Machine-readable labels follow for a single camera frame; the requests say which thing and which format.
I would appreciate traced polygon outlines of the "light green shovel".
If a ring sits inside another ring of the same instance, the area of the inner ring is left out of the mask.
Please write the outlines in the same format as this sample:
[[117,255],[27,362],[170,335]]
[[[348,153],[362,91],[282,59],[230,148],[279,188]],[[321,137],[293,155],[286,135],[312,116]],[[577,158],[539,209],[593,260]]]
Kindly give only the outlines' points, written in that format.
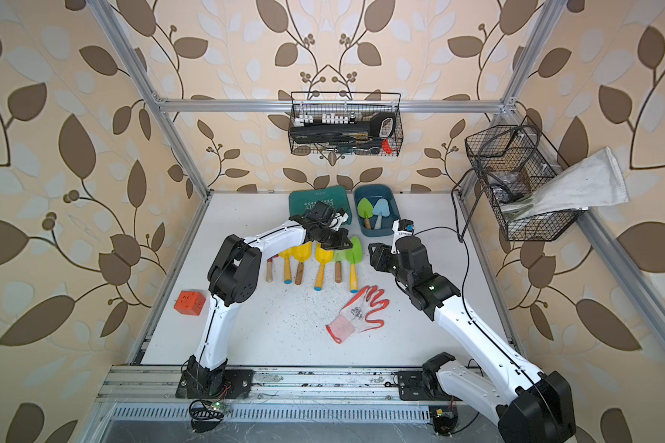
[[344,250],[334,252],[334,280],[337,284],[343,282],[343,261],[347,257]]

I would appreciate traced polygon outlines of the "green trowel yellow handle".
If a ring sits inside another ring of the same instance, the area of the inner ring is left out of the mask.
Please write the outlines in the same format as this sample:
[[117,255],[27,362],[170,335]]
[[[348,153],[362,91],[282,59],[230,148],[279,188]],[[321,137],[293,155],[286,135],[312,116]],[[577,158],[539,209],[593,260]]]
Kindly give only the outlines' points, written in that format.
[[358,291],[357,265],[361,262],[361,260],[363,260],[363,248],[357,236],[351,238],[351,244],[351,249],[347,249],[347,251],[345,251],[345,259],[350,265],[350,292],[356,293]]

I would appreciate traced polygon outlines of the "yellow shovel wooden handle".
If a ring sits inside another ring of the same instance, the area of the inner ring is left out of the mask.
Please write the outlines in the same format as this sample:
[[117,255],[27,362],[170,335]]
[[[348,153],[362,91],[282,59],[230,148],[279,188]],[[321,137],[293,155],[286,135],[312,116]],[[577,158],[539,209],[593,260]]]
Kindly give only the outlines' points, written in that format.
[[295,285],[301,285],[304,277],[305,263],[312,255],[313,243],[308,242],[293,248],[293,257],[297,261]]

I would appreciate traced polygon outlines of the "green trowel wooden handle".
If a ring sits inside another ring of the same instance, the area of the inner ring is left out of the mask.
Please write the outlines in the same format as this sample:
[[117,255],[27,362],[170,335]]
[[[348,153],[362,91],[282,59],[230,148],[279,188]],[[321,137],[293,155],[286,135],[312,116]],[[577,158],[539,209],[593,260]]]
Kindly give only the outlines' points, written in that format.
[[358,201],[358,216],[363,220],[364,227],[371,230],[371,217],[373,216],[373,206],[367,198]]

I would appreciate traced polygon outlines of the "red shovel wooden handle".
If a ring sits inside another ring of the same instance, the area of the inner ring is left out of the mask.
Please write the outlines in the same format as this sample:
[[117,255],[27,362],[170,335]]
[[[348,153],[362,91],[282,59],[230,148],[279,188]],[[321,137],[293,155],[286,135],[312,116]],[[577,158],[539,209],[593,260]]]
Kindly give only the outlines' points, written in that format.
[[273,282],[273,258],[266,261],[266,282]]

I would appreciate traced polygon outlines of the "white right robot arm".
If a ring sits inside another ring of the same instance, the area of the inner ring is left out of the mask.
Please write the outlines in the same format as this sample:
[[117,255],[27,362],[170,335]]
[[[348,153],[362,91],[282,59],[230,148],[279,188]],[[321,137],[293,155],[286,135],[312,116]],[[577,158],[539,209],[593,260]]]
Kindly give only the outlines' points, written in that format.
[[393,245],[369,245],[375,271],[387,272],[419,311],[448,332],[484,374],[463,369],[452,358],[432,362],[432,377],[498,427],[505,442],[565,442],[576,435],[569,382],[558,372],[544,373],[490,328],[462,292],[432,269],[417,236]]

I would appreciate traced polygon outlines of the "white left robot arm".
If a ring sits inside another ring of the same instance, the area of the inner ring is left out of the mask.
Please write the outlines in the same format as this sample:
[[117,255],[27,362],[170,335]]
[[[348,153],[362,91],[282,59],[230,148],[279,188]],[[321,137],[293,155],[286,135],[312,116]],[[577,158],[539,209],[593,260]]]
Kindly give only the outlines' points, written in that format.
[[292,248],[317,242],[325,250],[350,249],[344,224],[349,213],[321,200],[302,215],[250,237],[227,236],[207,273],[209,308],[197,350],[181,367],[179,388],[187,399],[221,399],[235,384],[225,376],[228,344],[240,305],[257,289],[260,266]]

